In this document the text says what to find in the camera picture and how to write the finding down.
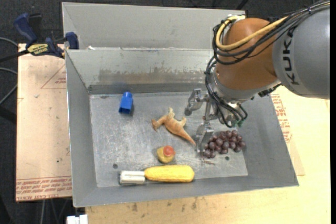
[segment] orange toy dinosaur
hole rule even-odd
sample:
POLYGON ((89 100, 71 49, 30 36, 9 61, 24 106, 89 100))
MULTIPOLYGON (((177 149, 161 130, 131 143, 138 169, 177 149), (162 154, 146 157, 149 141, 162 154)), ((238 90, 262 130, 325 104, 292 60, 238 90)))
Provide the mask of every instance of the orange toy dinosaur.
POLYGON ((187 119, 183 117, 181 121, 178 121, 174 119, 174 117, 175 113, 173 112, 173 109, 169 108, 169 113, 167 115, 162 116, 157 121, 155 119, 152 119, 152 125, 154 130, 157 130, 162 124, 164 124, 166 129, 172 134, 183 137, 184 139, 187 139, 189 142, 191 142, 193 145, 196 145, 195 141, 183 129, 183 126, 185 125, 187 119))

